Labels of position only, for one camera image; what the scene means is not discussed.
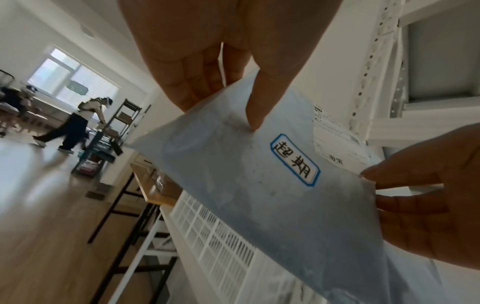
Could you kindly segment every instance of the blue-bordered label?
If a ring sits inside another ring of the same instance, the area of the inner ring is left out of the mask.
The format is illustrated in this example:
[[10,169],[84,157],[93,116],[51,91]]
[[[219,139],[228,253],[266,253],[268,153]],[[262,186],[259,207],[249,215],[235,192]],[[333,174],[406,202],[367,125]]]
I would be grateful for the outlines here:
[[280,134],[270,144],[271,151],[305,185],[315,186],[320,169],[285,134]]

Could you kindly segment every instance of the shelving unit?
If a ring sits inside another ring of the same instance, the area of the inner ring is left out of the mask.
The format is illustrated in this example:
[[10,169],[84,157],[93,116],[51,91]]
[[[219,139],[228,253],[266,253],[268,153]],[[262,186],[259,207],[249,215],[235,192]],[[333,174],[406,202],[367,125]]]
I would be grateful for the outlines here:
[[[71,172],[95,177],[105,162],[115,162],[112,151],[115,151],[117,155],[122,154],[123,137],[141,110],[141,107],[125,99],[107,124],[102,129],[94,131],[95,135],[92,141],[79,157],[78,163]],[[112,128],[112,123],[117,121],[123,125],[120,132]]]

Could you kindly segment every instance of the plastic bag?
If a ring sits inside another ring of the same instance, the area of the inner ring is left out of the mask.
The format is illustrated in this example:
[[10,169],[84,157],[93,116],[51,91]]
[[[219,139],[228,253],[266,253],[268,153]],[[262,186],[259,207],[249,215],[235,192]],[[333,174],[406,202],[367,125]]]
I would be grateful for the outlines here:
[[132,146],[331,303],[429,303],[403,301],[413,291],[386,257],[375,185],[316,153],[308,99],[289,89],[262,127],[250,130],[245,108],[255,76]]

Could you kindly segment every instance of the sneaker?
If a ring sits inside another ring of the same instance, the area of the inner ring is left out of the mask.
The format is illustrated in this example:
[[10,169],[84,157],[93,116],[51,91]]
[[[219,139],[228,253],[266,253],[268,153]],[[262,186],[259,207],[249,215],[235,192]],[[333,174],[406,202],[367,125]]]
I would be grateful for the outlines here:
[[36,138],[36,136],[33,137],[33,141],[35,141],[39,146],[41,146],[42,148],[46,147],[47,146],[47,143],[45,141],[41,141],[41,140],[38,140]]
[[72,150],[67,150],[67,149],[64,149],[62,147],[58,147],[58,150],[62,151],[62,152],[65,152],[65,153],[68,153],[68,154],[73,154],[74,153]]

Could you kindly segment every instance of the window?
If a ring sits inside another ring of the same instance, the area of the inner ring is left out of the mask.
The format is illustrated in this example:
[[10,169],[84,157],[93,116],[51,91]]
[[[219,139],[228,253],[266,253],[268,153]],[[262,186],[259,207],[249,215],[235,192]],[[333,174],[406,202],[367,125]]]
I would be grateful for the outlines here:
[[28,83],[74,109],[89,98],[114,98],[119,90],[116,85],[58,49],[47,56]]

